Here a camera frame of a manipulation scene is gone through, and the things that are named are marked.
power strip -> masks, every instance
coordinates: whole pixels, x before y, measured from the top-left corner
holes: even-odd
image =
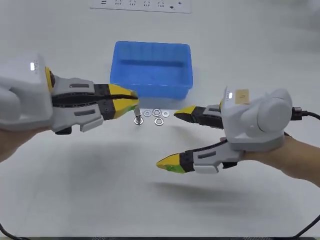
[[[191,0],[90,0],[91,9],[190,14]]]

label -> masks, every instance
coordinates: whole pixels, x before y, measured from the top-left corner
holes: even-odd
[[[238,89],[235,91],[234,97],[235,104],[242,105],[242,104],[249,104],[249,89]]]

washer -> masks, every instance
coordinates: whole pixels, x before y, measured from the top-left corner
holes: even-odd
[[[160,117],[161,114],[162,114],[162,112],[160,109],[153,109],[153,111],[152,111],[152,115],[155,117]]]
[[[157,126],[162,126],[164,123],[165,123],[165,121],[161,117],[157,117],[154,120],[154,124],[157,125]]]
[[[150,110],[145,110],[145,111],[143,112],[143,116],[145,116],[146,118],[151,117],[151,115],[152,115],[152,112],[151,112]]]
[[[135,117],[134,120],[133,120],[134,124],[138,125],[138,126],[142,125],[144,123],[144,119],[142,117],[140,119],[141,119],[141,121],[140,121],[140,124],[139,124],[138,121],[137,121],[137,118]]]
[[[169,116],[170,116],[170,112],[168,112],[168,111],[163,111],[162,112],[162,117],[168,118]]]

blue bin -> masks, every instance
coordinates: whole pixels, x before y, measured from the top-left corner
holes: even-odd
[[[118,41],[110,83],[134,90],[140,98],[183,100],[193,87],[187,44]]]

black cable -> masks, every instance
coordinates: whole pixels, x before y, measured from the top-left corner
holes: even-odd
[[[293,107],[292,108],[291,121],[300,121],[300,120],[302,120],[303,117],[308,117],[308,116],[320,120],[320,115],[318,115],[314,112],[303,111],[301,107]],[[304,233],[306,233],[309,229],[311,229],[319,221],[320,221],[320,215],[317,216],[309,225],[307,225],[304,229],[302,229],[300,232],[298,232],[295,236],[293,236],[290,239],[300,238]]]
[[[306,231],[311,229],[314,225],[316,225],[320,221],[320,215],[315,218],[308,226],[306,226],[304,229],[302,229],[300,232],[298,232],[293,238],[298,239],[304,234]]]
[[[12,239],[12,240],[30,240],[29,238],[26,237],[18,237],[15,235],[12,235],[11,233],[7,232],[4,227],[2,226],[2,224],[0,223],[0,232],[5,235],[6,237]]]
[[[305,114],[306,114],[305,116],[310,116],[310,117],[313,117],[313,118],[316,118],[316,119],[320,120],[320,115],[318,115],[318,114],[316,114],[314,112],[307,111],[307,112],[305,112]]]

